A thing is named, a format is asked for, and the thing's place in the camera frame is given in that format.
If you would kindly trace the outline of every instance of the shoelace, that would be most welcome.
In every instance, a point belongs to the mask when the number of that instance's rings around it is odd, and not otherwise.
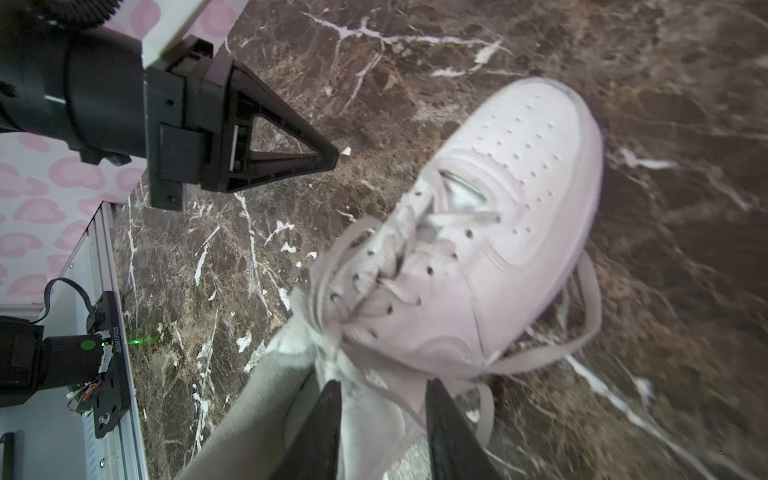
[[[494,213],[473,214],[436,214],[432,218],[428,215],[427,222],[437,222],[445,225],[454,222],[487,221],[495,219]],[[294,288],[291,304],[296,305],[296,314],[304,319],[310,326],[310,332],[316,344],[319,358],[323,362],[333,364],[340,369],[344,376],[353,382],[367,386],[381,396],[391,400],[401,409],[407,412],[413,419],[425,428],[425,419],[415,412],[410,404],[400,398],[394,392],[371,383],[363,373],[364,369],[379,371],[403,372],[409,375],[423,376],[425,380],[440,378],[443,382],[461,386],[464,391],[475,387],[480,395],[480,418],[475,433],[480,445],[485,447],[490,440],[493,430],[494,405],[491,390],[487,385],[473,382],[479,376],[515,375],[522,372],[539,369],[552,364],[580,349],[600,330],[601,325],[601,295],[598,280],[595,275],[594,265],[586,253],[581,255],[577,271],[581,284],[581,292],[584,297],[584,332],[575,339],[561,345],[539,346],[533,349],[517,353],[513,356],[502,358],[492,365],[476,366],[459,360],[440,359],[439,361],[422,355],[419,351],[403,352],[390,345],[386,345],[371,332],[350,322],[351,312],[339,307],[338,294],[330,291],[333,277],[339,270],[343,258],[349,255],[352,244],[365,232],[379,226],[380,222],[371,217],[364,217],[349,226],[342,236],[336,241],[331,250],[318,260],[310,268],[310,278],[305,287]],[[397,282],[391,277],[395,276],[397,258],[401,255],[409,255],[414,251],[422,251],[431,255],[444,253],[440,247],[420,243],[415,238],[417,224],[415,218],[406,214],[406,220],[399,224],[403,235],[404,251],[398,255],[395,241],[385,241],[383,244],[381,265],[379,272],[390,278],[376,278],[367,276],[358,279],[356,288],[362,296],[370,295],[376,287],[377,291],[386,289],[394,297],[407,303],[414,303],[416,298],[413,293],[399,288]],[[326,305],[331,302],[336,308],[336,315],[325,315]]]

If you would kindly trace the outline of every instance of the marble countertop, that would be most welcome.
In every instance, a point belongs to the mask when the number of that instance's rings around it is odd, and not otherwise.
[[[386,218],[474,108],[532,75],[578,90],[603,131],[586,248],[604,326],[556,366],[492,381],[500,470],[768,477],[765,2],[259,0],[225,48],[350,155],[242,195],[188,188],[182,213],[148,208],[146,181],[131,195],[115,256],[128,335],[146,339],[131,360],[152,478],[227,413],[316,253]],[[569,289],[535,328],[577,321]],[[424,478],[406,460],[392,477]]]

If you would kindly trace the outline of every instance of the black cylinder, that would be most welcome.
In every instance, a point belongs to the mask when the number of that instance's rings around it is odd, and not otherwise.
[[[140,41],[0,13],[0,127],[146,156]]]
[[[145,157],[141,42],[108,28],[72,38],[69,101],[85,143]]]
[[[92,381],[103,350],[101,337],[96,335],[49,336],[43,340],[38,389]]]

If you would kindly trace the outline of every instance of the white sneaker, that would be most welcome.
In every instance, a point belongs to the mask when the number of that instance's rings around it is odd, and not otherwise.
[[[294,317],[267,351],[313,357],[320,386],[341,381],[339,478],[381,478],[423,433],[428,379],[457,395],[480,375],[546,366],[594,336],[600,292],[581,251],[601,175],[601,136],[578,94],[518,81],[445,142],[369,240],[351,247],[377,226],[359,220],[311,266],[308,285],[291,294]],[[584,333],[502,358],[577,262]],[[484,445],[493,400],[479,390]],[[297,409],[286,424],[301,424]]]

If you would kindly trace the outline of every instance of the sneaker tongue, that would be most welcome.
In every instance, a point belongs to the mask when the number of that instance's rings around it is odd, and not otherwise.
[[[473,212],[486,203],[482,192],[461,176],[449,171],[442,171],[440,177],[448,194],[450,210]]]

